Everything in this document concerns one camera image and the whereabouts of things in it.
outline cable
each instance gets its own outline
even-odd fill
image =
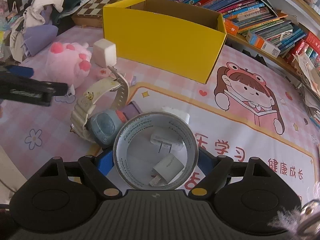
[[[13,193],[16,193],[16,191],[12,188],[10,188],[7,184],[5,184],[1,179],[0,179],[0,183],[2,183],[8,190],[12,191]]]
[[[0,204],[0,209],[9,209],[8,204]]]

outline pink plush toy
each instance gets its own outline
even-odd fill
[[[88,43],[54,42],[48,53],[45,65],[48,78],[53,82],[67,83],[77,88],[82,84],[91,68],[91,52]]]

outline yellow cardboard box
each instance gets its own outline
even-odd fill
[[[206,83],[227,38],[222,14],[170,0],[103,7],[103,36],[117,56]]]

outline clothes pile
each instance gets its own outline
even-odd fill
[[[10,51],[22,62],[52,43],[60,19],[71,15],[89,0],[29,0],[12,26]]]

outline white charger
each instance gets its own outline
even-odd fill
[[[156,172],[157,175],[149,182],[149,185],[154,186],[161,179],[164,180],[165,184],[169,184],[183,168],[184,165],[181,161],[179,161],[172,153],[169,153],[153,167],[153,171]]]
[[[170,114],[174,114],[177,117],[181,118],[186,124],[189,123],[190,115],[185,113],[181,110],[174,109],[168,106],[164,106],[161,108],[161,111],[167,112]],[[182,138],[173,131],[163,128],[156,128],[155,131],[151,135],[150,142],[152,144],[158,145],[161,147],[169,148],[169,152],[171,150],[179,151],[183,147],[183,140]]]
[[[116,45],[106,39],[93,44],[94,62],[102,68],[113,67],[117,63]]]

